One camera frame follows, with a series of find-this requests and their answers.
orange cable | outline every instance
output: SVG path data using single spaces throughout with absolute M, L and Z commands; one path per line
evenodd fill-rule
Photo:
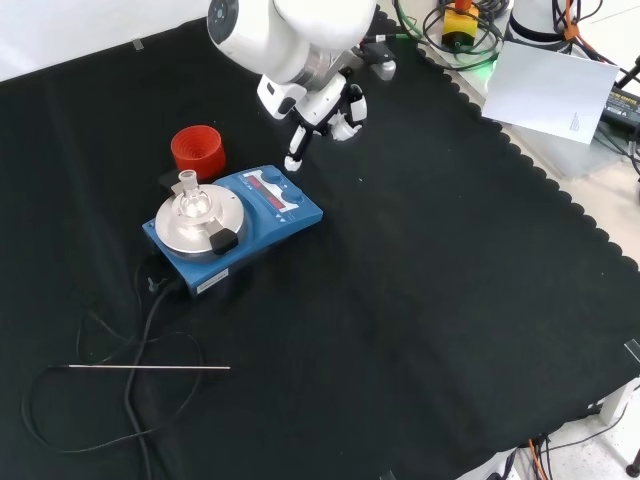
M 536 450 L 533 448 L 533 442 L 531 439 L 529 439 L 529 448 L 531 449 L 531 455 L 533 455 L 533 461 L 536 463 L 536 467 L 538 467 L 540 475 L 542 475 L 542 480 L 547 480 L 547 476 L 544 474 L 544 470 L 542 470 L 542 466 L 538 461 L 538 456 L 536 455 Z
M 582 35 L 580 35 L 580 28 L 578 28 L 578 25 L 574 25 L 571 22 L 571 0 L 567 0 L 567 7 L 565 8 L 564 14 L 567 20 L 567 29 L 564 31 L 564 38 L 566 38 L 567 40 L 578 38 L 578 40 L 580 40 L 585 47 L 587 47 L 592 52 L 595 52 L 595 49 L 591 45 L 589 45 L 589 43 L 584 38 L 582 38 Z

green cable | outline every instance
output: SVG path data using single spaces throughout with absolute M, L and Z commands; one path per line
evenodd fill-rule
M 398 10 L 400 10 L 400 21 L 404 22 L 406 25 L 409 26 L 409 28 L 411 30 L 413 30 L 414 33 L 417 33 L 420 37 L 422 38 L 422 30 L 420 30 L 415 23 L 411 22 L 411 20 L 409 20 L 409 17 L 407 17 L 407 15 L 404 13 L 404 10 L 402 10 L 402 6 L 400 5 L 400 0 L 395 0 L 396 3 L 398 4 Z

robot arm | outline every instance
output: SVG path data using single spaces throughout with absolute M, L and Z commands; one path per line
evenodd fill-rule
M 314 133 L 353 137 L 366 118 L 357 85 L 340 72 L 364 62 L 353 52 L 376 0 L 213 0 L 207 28 L 216 47 L 261 74 L 258 96 L 280 120 L 295 108 L 299 127 L 285 157 L 300 168 Z
M 294 83 L 310 54 L 340 54 L 364 37 L 375 0 L 213 0 L 207 27 L 222 53 L 278 84 Z

red plastic container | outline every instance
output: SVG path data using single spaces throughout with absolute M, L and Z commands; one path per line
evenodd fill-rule
M 171 140 L 171 152 L 180 170 L 195 170 L 198 180 L 210 179 L 224 169 L 222 137 L 215 128 L 194 125 L 180 130 Z

white sheet of paper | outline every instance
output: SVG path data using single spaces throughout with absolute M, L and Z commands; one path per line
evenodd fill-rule
M 482 116 L 590 143 L 618 67 L 505 42 Z

